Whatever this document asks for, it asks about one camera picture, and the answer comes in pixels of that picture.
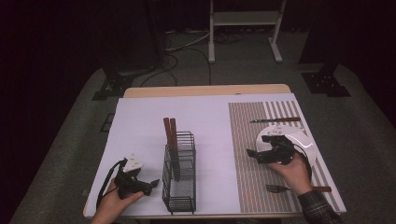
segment gray floor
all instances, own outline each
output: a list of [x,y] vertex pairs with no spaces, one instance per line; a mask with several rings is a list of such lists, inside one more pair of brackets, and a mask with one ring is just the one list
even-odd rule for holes
[[[278,39],[283,63],[275,63],[264,35],[246,35],[243,41],[216,46],[211,65],[211,84],[285,83],[295,93],[318,148],[341,191],[347,223],[394,223],[396,214],[396,132],[361,86],[358,78],[339,65],[338,81],[351,97],[329,98],[311,94],[301,76],[315,66],[297,64],[307,34],[281,33]],[[188,43],[196,36],[173,35],[172,43]],[[195,46],[207,54],[207,46]],[[177,85],[209,85],[205,58],[184,50],[174,54]],[[173,64],[170,58],[169,67]],[[149,75],[139,77],[134,86]],[[82,211],[106,145],[100,129],[118,99],[92,101],[103,84],[102,70],[92,74],[62,129],[54,140],[35,181],[11,223],[88,223]],[[145,86],[173,86],[162,74]],[[284,219],[283,223],[303,223]]]

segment white shelf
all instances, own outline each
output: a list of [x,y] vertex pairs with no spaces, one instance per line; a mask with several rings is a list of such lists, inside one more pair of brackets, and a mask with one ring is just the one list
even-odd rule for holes
[[215,26],[275,25],[278,11],[215,12]]

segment wooden table edge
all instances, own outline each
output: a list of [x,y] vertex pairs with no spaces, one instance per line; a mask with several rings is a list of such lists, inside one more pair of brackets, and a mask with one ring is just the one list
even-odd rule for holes
[[180,86],[180,87],[144,87],[129,88],[124,98],[172,97],[197,95],[235,95],[291,93],[286,84],[254,84],[254,85],[218,85],[218,86]]

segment knife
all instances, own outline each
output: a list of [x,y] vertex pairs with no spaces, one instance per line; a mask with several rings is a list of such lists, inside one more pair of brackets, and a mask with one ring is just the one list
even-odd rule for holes
[[295,118],[283,118],[283,119],[254,119],[249,123],[267,123],[267,122],[288,122],[288,121],[300,121],[300,117]]

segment gray striped placemat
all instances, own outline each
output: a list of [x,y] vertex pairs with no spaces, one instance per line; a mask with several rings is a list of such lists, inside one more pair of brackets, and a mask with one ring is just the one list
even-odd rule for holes
[[[288,213],[301,212],[300,204],[294,193],[271,193],[265,184],[286,186],[283,178],[265,164],[258,164],[248,156],[246,149],[256,150],[256,138],[260,131],[275,123],[249,123],[253,119],[275,119],[300,117],[295,101],[229,103],[236,178],[239,191],[241,213]],[[303,127],[301,121],[281,124]],[[313,167],[314,184],[327,186],[328,182],[318,162]],[[338,206],[330,193],[330,203],[334,210]]]

